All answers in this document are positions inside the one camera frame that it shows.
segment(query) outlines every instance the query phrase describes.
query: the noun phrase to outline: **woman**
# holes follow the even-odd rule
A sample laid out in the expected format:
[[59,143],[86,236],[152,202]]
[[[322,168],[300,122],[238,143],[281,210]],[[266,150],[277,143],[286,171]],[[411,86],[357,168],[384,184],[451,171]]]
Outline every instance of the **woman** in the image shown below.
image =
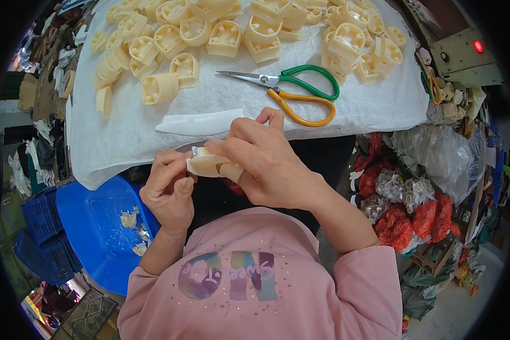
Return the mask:
[[253,204],[315,216],[339,253],[334,279],[308,228],[266,207],[196,229],[183,249],[196,177],[186,170],[189,154],[162,152],[140,190],[162,226],[130,274],[117,319],[123,340],[401,337],[394,250],[379,246],[367,218],[299,160],[283,121],[265,108],[206,146],[245,169],[238,184]]

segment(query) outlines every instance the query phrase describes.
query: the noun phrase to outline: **white fabric piece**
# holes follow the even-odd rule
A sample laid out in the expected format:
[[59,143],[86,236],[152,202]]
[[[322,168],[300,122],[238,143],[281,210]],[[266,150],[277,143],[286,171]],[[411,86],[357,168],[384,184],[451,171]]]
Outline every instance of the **white fabric piece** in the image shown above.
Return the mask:
[[34,127],[38,130],[38,132],[41,134],[41,136],[49,142],[51,146],[53,146],[53,137],[49,135],[49,132],[51,131],[51,128],[49,127],[49,124],[43,119],[38,120],[37,122],[33,123]]
[[[105,21],[108,9],[119,3],[111,0],[97,10],[89,27],[88,36],[98,30],[111,34],[117,29]],[[243,29],[251,14],[247,12],[249,0],[241,0],[244,14],[235,20]],[[373,0],[384,22],[407,31],[400,14],[385,0]],[[131,74],[123,72],[114,83],[111,118],[103,119],[95,108],[96,91],[92,76],[103,54],[93,53],[83,45],[74,83],[74,101],[71,123],[70,148],[72,170],[75,178],[86,188],[96,190],[102,183],[135,165],[153,161],[157,152],[178,148],[208,139],[223,139],[226,132],[208,137],[180,136],[155,130],[164,115],[205,114],[242,108],[244,115],[256,118],[269,106],[279,108],[267,94],[267,89],[243,82],[216,71],[243,71],[278,75],[281,71],[302,64],[319,65],[321,59],[321,33],[327,28],[323,23],[302,28],[303,41],[283,41],[281,57],[256,64],[245,47],[240,47],[235,58],[209,56],[205,46],[189,47],[200,61],[198,86],[183,89],[172,101],[158,105],[143,105],[141,84]],[[334,102],[336,115],[327,125],[310,128],[286,118],[286,137],[310,139],[363,134],[375,131],[408,129],[425,121],[429,97],[423,87],[420,68],[414,58],[415,44],[406,37],[401,47],[403,62],[391,71],[390,77],[377,84],[363,86],[355,75],[349,75],[340,86],[340,97]],[[166,72],[170,62],[164,61],[156,73]],[[331,93],[326,78],[315,72],[298,75],[321,90]],[[308,94],[300,87],[280,83],[287,92]],[[327,114],[324,107],[304,102],[289,101],[291,108],[308,120],[320,120]]]
[[12,189],[16,188],[22,195],[30,197],[32,194],[30,180],[24,175],[23,169],[20,166],[19,152],[15,152],[13,158],[11,158],[11,155],[8,155],[7,163],[14,170],[14,175],[10,178],[10,187]]
[[184,136],[210,136],[229,131],[232,121],[243,116],[242,109],[201,115],[166,115],[155,129]]

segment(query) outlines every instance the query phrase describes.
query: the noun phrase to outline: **pink shirt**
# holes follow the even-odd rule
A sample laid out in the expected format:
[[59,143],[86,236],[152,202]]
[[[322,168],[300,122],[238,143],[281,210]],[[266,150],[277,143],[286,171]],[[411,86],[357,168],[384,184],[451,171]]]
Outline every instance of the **pink shirt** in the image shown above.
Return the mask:
[[121,339],[399,339],[393,248],[340,257],[333,279],[318,246],[300,221],[264,207],[200,227],[160,276],[130,274]]

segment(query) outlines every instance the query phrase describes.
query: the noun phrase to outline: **white cloth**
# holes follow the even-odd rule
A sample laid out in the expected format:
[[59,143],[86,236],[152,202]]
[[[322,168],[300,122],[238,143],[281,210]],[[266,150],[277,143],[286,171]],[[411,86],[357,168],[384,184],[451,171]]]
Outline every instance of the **white cloth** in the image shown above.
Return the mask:
[[[111,0],[97,10],[88,30],[88,39],[96,31],[104,30],[111,34],[117,29],[117,24],[106,23],[105,14],[119,2]],[[242,28],[250,17],[247,12],[249,3],[249,0],[241,0],[245,13],[235,19]],[[373,0],[373,3],[380,10],[385,23],[400,28],[407,36],[407,42],[401,48],[404,51],[402,64],[392,70],[388,80],[370,86],[363,86],[355,74],[349,75],[340,86],[340,98],[334,102],[334,119],[326,126],[308,128],[286,118],[285,130],[289,140],[395,131],[425,121],[429,97],[414,58],[415,44],[408,37],[397,11],[385,0]],[[323,23],[303,27],[303,41],[282,41],[281,57],[261,64],[255,64],[243,46],[234,59],[209,56],[205,46],[189,47],[185,51],[192,53],[200,62],[198,86],[180,90],[172,102],[161,105],[143,105],[140,82],[130,71],[124,71],[112,87],[109,120],[96,112],[96,91],[92,86],[96,64],[103,54],[93,53],[84,44],[74,82],[69,136],[75,178],[84,187],[96,190],[115,174],[135,165],[152,162],[155,154],[161,150],[207,139],[223,139],[227,134],[190,137],[156,131],[155,126],[161,122],[164,114],[205,114],[242,108],[245,116],[255,118],[265,106],[279,108],[266,94],[266,88],[219,75],[216,71],[278,75],[282,70],[302,64],[319,65],[322,32],[326,28]],[[163,62],[156,73],[166,72],[169,64],[168,61]],[[313,73],[304,73],[299,78],[330,93],[328,81]],[[296,85],[280,83],[279,86],[288,92],[306,94]],[[308,103],[290,102],[290,106],[299,116],[311,120],[320,120],[327,112],[324,107]]]

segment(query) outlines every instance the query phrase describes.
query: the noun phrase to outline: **white plastic strip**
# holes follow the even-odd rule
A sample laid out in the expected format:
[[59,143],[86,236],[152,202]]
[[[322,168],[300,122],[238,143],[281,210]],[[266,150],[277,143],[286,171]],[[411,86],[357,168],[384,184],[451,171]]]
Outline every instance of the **white plastic strip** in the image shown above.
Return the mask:
[[209,136],[229,131],[232,121],[242,117],[243,109],[201,115],[166,115],[155,130],[183,136]]

